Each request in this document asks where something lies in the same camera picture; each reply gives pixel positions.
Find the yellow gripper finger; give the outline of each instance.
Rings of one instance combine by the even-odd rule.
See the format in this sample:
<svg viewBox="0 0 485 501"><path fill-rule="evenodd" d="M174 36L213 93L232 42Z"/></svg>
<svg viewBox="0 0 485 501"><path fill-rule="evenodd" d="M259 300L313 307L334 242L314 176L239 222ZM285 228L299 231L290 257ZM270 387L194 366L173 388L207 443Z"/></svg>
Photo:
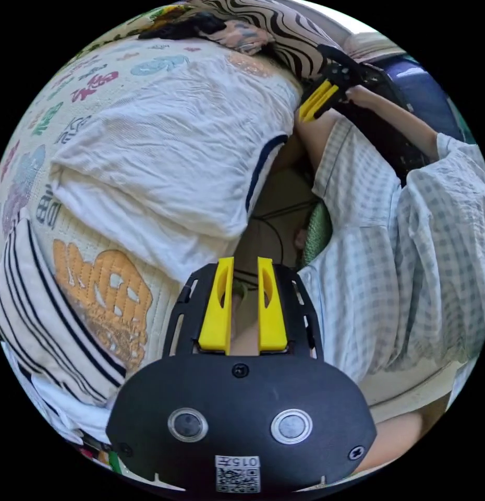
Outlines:
<svg viewBox="0 0 485 501"><path fill-rule="evenodd" d="M322 108L328 99L338 90L337 85L332 85L329 80L325 80L311 94L309 99L300 107L299 117L301 122L312 122L315 113Z"/></svg>
<svg viewBox="0 0 485 501"><path fill-rule="evenodd" d="M272 260L262 257L258 258L258 324L260 352L286 349L288 339Z"/></svg>
<svg viewBox="0 0 485 501"><path fill-rule="evenodd" d="M234 258L219 259L208 307L199 335L199 346L204 351L231 350L232 280Z"/></svg>

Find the blue printed pattern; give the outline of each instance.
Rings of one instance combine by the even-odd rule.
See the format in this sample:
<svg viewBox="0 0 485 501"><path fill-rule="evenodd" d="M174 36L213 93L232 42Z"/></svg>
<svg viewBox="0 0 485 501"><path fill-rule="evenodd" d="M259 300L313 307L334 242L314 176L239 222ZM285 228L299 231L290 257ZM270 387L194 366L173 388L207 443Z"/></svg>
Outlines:
<svg viewBox="0 0 485 501"><path fill-rule="evenodd" d="M140 63L131 69L131 74L137 77L153 75L160 71L171 71L177 66L184 63L188 63L189 58L186 56L166 56L166 57L155 57L151 61L146 61L145 63Z"/></svg>

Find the hand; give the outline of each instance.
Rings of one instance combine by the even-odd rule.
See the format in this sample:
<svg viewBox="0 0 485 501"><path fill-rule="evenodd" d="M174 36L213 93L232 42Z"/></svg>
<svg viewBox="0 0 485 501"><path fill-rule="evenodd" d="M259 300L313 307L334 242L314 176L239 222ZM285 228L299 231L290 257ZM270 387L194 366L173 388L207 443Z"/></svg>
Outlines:
<svg viewBox="0 0 485 501"><path fill-rule="evenodd" d="M350 101L360 108L372 108L378 96L362 85L351 87L346 92L347 101Z"/></svg>

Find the label sticker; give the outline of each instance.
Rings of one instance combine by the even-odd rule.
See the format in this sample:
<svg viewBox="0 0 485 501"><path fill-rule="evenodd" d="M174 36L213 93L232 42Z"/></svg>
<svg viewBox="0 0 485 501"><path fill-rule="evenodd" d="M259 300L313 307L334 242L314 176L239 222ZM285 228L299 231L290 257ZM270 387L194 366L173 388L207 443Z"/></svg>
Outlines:
<svg viewBox="0 0 485 501"><path fill-rule="evenodd" d="M230 493L260 492L258 456L215 456L216 490Z"/></svg>

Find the screw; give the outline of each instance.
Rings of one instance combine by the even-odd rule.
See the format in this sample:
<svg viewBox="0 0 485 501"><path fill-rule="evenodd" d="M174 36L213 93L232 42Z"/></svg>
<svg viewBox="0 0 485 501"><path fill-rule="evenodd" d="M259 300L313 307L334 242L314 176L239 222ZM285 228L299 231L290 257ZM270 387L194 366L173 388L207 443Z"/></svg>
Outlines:
<svg viewBox="0 0 485 501"><path fill-rule="evenodd" d="M362 445L358 445L348 453L348 458L351 461L357 461L363 455L364 455L364 447Z"/></svg>
<svg viewBox="0 0 485 501"><path fill-rule="evenodd" d="M128 458L130 458L133 455L133 451L131 450L131 447L128 444L119 444L119 449Z"/></svg>
<svg viewBox="0 0 485 501"><path fill-rule="evenodd" d="M235 377L246 377L249 374L249 367L246 364L236 364L232 367L232 375Z"/></svg>

